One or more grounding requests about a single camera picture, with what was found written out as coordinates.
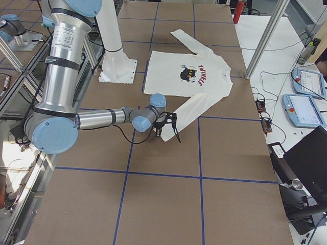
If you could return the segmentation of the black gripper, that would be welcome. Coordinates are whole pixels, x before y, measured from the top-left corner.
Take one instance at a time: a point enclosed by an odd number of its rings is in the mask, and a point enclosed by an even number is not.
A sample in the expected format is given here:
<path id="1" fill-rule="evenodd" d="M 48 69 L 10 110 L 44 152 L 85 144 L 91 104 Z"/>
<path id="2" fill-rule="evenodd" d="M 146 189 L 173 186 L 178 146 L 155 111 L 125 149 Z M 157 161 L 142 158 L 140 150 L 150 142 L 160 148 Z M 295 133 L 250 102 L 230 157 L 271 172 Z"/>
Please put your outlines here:
<path id="1" fill-rule="evenodd" d="M 156 137 L 161 136 L 162 128 L 167 123 L 167 117 L 162 116 L 154 122 L 154 129 L 156 130 Z"/>

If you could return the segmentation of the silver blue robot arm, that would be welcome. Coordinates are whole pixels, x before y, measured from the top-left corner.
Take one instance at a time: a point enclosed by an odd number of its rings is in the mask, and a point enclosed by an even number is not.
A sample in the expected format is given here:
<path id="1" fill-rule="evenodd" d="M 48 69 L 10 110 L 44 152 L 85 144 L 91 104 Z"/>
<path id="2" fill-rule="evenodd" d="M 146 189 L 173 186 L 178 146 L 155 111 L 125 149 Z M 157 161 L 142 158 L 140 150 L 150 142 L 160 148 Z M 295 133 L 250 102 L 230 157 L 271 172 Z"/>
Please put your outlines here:
<path id="1" fill-rule="evenodd" d="M 139 132 L 156 129 L 167 121 L 166 99 L 162 94 L 150 97 L 140 110 L 130 107 L 77 112 L 73 98 L 83 42 L 93 21 L 98 23 L 104 45 L 101 82 L 132 83 L 137 61 L 123 51 L 113 1 L 50 1 L 55 27 L 42 100 L 25 123 L 25 133 L 39 150 L 59 154 L 70 149 L 78 131 L 130 123 Z"/>
<path id="2" fill-rule="evenodd" d="M 15 14 L 1 16 L 1 38 L 13 51 L 31 52 L 38 43 L 45 42 L 42 33 L 28 31 Z"/>

